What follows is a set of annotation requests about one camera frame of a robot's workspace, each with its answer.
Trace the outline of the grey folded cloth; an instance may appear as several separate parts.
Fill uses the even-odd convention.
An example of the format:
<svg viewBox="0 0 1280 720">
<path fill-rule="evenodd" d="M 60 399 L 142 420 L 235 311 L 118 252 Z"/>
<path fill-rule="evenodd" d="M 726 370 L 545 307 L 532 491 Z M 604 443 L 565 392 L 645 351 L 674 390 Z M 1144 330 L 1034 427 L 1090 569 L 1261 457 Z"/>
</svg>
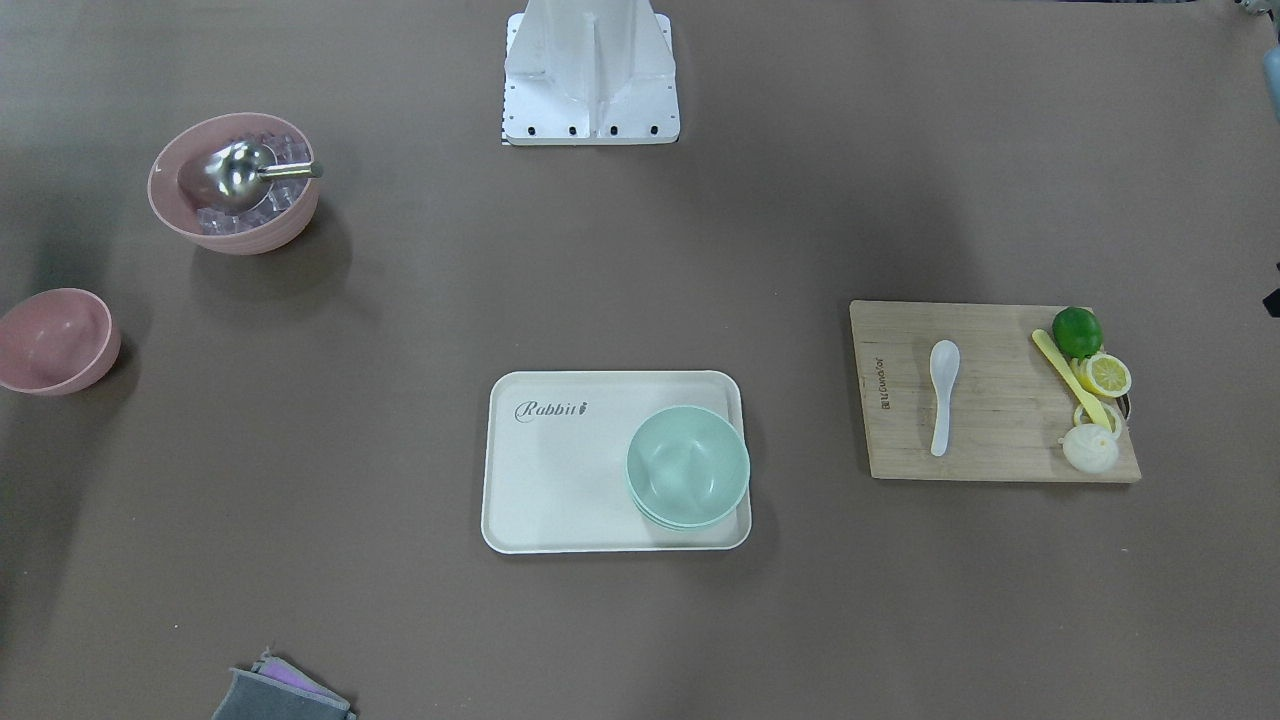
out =
<svg viewBox="0 0 1280 720">
<path fill-rule="evenodd" d="M 230 670 L 230 685 L 211 719 L 357 719 L 351 703 L 314 683 L 298 685 L 262 673 Z"/>
</svg>

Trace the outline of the lemon half slice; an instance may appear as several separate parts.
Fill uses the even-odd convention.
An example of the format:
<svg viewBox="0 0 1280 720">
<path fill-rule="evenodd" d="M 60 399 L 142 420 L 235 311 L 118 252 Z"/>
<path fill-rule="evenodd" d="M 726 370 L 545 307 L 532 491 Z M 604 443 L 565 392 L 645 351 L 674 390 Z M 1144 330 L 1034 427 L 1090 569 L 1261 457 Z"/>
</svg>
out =
<svg viewBox="0 0 1280 720">
<path fill-rule="evenodd" d="M 1097 352 L 1084 357 L 1079 361 L 1079 368 L 1080 383 L 1094 395 L 1120 398 L 1132 388 L 1132 373 L 1124 361 L 1111 354 Z"/>
</svg>

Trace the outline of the small pink bowl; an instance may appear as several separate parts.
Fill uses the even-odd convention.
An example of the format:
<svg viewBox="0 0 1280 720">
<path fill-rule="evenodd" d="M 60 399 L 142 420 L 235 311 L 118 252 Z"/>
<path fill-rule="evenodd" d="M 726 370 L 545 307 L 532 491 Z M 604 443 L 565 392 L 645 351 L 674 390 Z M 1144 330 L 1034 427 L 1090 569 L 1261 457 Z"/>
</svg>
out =
<svg viewBox="0 0 1280 720">
<path fill-rule="evenodd" d="M 26 395 L 70 395 L 101 380 L 120 346 L 119 325 L 96 293 L 47 290 L 3 316 L 1 384 Z"/>
</svg>

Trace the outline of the mint green bowl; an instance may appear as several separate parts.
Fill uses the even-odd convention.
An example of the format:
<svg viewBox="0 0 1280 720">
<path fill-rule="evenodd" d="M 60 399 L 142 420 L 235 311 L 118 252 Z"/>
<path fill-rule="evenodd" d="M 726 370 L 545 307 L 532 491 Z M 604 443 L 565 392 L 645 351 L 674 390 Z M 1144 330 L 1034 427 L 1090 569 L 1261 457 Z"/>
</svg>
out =
<svg viewBox="0 0 1280 720">
<path fill-rule="evenodd" d="M 625 487 L 637 510 L 673 530 L 710 528 L 748 497 L 751 459 L 742 432 L 707 407 L 677 405 L 630 438 Z"/>
</svg>

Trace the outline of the metal ice scoop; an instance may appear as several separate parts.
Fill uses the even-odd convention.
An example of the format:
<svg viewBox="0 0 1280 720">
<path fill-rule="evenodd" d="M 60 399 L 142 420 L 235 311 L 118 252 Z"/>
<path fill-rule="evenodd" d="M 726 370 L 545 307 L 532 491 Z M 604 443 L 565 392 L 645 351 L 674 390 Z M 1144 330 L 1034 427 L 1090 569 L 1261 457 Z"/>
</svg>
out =
<svg viewBox="0 0 1280 720">
<path fill-rule="evenodd" d="M 242 213 L 260 204 L 275 181 L 320 178 L 324 168 L 319 161 L 280 161 L 266 145 L 241 140 L 212 152 L 202 174 L 210 208 Z"/>
</svg>

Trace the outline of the large pink ribbed bowl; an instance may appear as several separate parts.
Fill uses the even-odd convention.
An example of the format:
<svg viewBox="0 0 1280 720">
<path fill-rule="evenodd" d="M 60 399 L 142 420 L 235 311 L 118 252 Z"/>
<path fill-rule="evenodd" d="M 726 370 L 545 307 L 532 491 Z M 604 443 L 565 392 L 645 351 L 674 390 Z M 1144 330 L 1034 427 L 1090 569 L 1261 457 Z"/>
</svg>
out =
<svg viewBox="0 0 1280 720">
<path fill-rule="evenodd" d="M 239 215 L 205 211 L 180 191 L 179 169 L 230 141 L 265 138 L 278 155 L 310 160 L 305 133 L 280 117 L 238 111 L 202 120 L 172 138 L 152 161 L 147 196 L 154 215 L 169 231 L 214 252 L 256 255 L 280 249 L 311 222 L 319 201 L 317 179 L 285 179 L 252 210 Z"/>
</svg>

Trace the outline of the white ceramic spoon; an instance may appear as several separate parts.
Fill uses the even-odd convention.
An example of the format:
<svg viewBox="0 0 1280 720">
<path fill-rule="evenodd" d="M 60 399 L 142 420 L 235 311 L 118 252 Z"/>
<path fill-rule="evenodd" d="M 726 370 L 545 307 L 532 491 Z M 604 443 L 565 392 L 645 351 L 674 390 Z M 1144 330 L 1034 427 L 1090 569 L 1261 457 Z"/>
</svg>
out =
<svg viewBox="0 0 1280 720">
<path fill-rule="evenodd" d="M 951 402 L 954 387 L 961 366 L 961 355 L 951 340 L 934 343 L 929 357 L 929 377 L 934 389 L 936 415 L 931 439 L 931 455 L 945 456 L 950 443 Z"/>
</svg>

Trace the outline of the white rectangular tray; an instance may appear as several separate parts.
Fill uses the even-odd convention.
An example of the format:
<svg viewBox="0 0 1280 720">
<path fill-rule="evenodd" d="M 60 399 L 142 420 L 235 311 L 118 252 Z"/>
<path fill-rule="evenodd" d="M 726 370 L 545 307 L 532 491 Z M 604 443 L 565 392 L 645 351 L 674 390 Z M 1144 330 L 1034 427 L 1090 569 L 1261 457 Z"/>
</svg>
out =
<svg viewBox="0 0 1280 720">
<path fill-rule="evenodd" d="M 666 529 L 625 480 L 635 430 L 698 406 L 742 430 L 736 382 L 716 370 L 512 372 L 490 392 L 480 527 L 499 553 L 722 551 L 753 528 L 749 498 L 707 529 Z"/>
</svg>

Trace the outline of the yellow plastic knife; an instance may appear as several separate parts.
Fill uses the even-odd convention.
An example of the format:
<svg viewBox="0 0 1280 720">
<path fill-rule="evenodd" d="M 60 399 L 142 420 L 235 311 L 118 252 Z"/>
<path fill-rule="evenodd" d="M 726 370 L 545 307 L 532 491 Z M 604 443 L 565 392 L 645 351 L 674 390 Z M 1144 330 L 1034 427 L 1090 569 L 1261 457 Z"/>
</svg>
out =
<svg viewBox="0 0 1280 720">
<path fill-rule="evenodd" d="M 1050 333 L 1042 328 L 1036 328 L 1030 333 L 1030 342 L 1041 351 L 1056 373 L 1059 373 L 1092 423 L 1103 427 L 1106 430 L 1111 430 L 1112 433 L 1119 433 L 1119 425 L 1112 419 L 1107 406 L 1103 405 L 1097 396 L 1088 392 L 1076 379 L 1068 364 L 1068 360 L 1059 350 L 1059 346 L 1055 343 Z"/>
</svg>

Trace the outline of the white onion piece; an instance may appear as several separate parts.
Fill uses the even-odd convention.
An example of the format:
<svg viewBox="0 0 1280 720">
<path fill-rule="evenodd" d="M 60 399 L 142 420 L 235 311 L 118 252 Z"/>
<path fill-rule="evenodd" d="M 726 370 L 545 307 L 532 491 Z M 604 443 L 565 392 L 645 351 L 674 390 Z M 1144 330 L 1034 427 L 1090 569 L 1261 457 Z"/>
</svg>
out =
<svg viewBox="0 0 1280 720">
<path fill-rule="evenodd" d="M 1117 437 L 1097 424 L 1073 427 L 1059 445 L 1069 464 L 1087 474 L 1110 471 L 1120 455 Z"/>
</svg>

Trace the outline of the green lime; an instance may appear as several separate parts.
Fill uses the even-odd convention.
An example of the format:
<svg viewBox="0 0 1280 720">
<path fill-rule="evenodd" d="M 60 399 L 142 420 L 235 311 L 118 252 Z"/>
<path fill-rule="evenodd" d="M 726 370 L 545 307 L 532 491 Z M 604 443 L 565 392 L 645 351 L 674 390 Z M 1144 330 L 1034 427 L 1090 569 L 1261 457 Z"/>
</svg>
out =
<svg viewBox="0 0 1280 720">
<path fill-rule="evenodd" d="M 1087 307 L 1069 306 L 1059 311 L 1051 325 L 1051 336 L 1066 357 L 1089 357 L 1105 343 L 1100 320 Z"/>
</svg>

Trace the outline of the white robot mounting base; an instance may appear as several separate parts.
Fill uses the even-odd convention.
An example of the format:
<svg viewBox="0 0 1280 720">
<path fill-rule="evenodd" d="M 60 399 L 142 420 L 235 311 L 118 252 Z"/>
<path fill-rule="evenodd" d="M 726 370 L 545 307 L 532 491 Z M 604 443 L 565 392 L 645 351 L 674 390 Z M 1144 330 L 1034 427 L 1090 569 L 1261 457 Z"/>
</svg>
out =
<svg viewBox="0 0 1280 720">
<path fill-rule="evenodd" d="M 509 146 L 675 143 L 672 24 L 649 1 L 530 1 L 506 23 Z"/>
</svg>

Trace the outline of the purple cloth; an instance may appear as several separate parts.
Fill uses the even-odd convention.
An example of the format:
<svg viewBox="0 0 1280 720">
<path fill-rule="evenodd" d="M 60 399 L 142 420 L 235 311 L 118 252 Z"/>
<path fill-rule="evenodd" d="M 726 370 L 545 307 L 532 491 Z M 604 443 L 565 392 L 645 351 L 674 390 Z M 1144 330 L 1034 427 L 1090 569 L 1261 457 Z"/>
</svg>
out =
<svg viewBox="0 0 1280 720">
<path fill-rule="evenodd" d="M 298 691 L 305 691 L 311 694 L 325 696 L 334 701 L 346 701 L 334 691 L 330 691 L 324 684 L 314 680 L 305 671 L 298 669 L 296 665 L 284 660 L 280 656 L 274 655 L 270 650 L 265 650 L 259 659 L 251 665 L 250 671 L 256 673 L 261 676 L 266 676 L 275 682 L 283 683 L 285 685 L 293 687 Z"/>
</svg>

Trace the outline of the bamboo cutting board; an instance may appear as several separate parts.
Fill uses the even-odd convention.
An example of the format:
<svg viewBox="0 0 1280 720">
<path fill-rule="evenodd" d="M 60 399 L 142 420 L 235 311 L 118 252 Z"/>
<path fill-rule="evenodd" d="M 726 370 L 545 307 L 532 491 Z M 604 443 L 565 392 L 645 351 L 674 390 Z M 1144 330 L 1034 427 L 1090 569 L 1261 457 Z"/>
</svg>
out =
<svg viewBox="0 0 1280 720">
<path fill-rule="evenodd" d="M 1030 338 L 1056 314 L 1050 305 L 852 301 L 870 474 L 886 480 L 1138 482 L 1128 433 L 1117 439 L 1117 464 L 1105 473 L 1079 471 L 1062 454 L 1060 441 L 1073 428 L 1078 400 Z M 942 340 L 957 346 L 961 361 L 948 447 L 934 456 L 931 351 Z"/>
</svg>

